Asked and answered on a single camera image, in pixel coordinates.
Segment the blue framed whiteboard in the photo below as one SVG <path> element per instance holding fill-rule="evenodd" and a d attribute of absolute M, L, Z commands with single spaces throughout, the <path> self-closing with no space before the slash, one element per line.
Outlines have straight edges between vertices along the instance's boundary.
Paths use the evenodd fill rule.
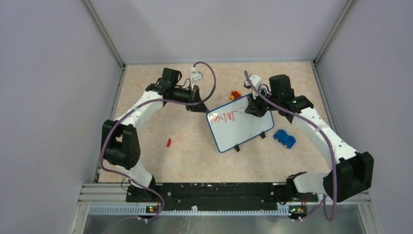
<path fill-rule="evenodd" d="M 245 95 L 206 114 L 207 124 L 220 153 L 233 149 L 235 144 L 248 140 L 262 131 L 267 132 L 274 128 L 275 122 L 271 112 L 266 112 L 263 117 L 233 113 L 234 110 L 245 109 L 250 96 L 252 95 Z"/>

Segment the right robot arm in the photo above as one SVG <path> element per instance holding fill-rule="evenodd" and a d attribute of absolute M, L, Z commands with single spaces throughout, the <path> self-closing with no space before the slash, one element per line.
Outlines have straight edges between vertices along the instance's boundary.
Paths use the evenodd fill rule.
<path fill-rule="evenodd" d="M 301 130 L 324 157 L 330 172 L 327 174 L 301 172 L 287 178 L 286 196 L 300 200 L 305 193 L 326 194 L 335 202 L 342 202 L 371 188 L 374 158 L 369 152 L 359 152 L 347 144 L 320 117 L 306 96 L 296 96 L 287 75 L 269 78 L 268 91 L 262 79 L 244 72 L 244 86 L 251 89 L 245 112 L 262 117 L 277 111 L 293 126 Z"/>

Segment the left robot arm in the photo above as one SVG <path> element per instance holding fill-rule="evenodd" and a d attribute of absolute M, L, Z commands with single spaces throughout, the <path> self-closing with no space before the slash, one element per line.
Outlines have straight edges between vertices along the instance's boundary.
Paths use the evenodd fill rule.
<path fill-rule="evenodd" d="M 112 172 L 127 178 L 132 186 L 138 188 L 138 196 L 147 202 L 156 196 L 156 188 L 151 185 L 153 176 L 139 161 L 141 148 L 138 131 L 168 102 L 185 105 L 188 111 L 208 112 L 200 97 L 200 88 L 195 85 L 203 79 L 202 73 L 192 67 L 187 88 L 178 85 L 181 76 L 180 71 L 164 68 L 157 82 L 150 84 L 126 113 L 116 120 L 106 120 L 102 126 L 100 166 L 104 161 L 115 166 L 117 169 Z"/>

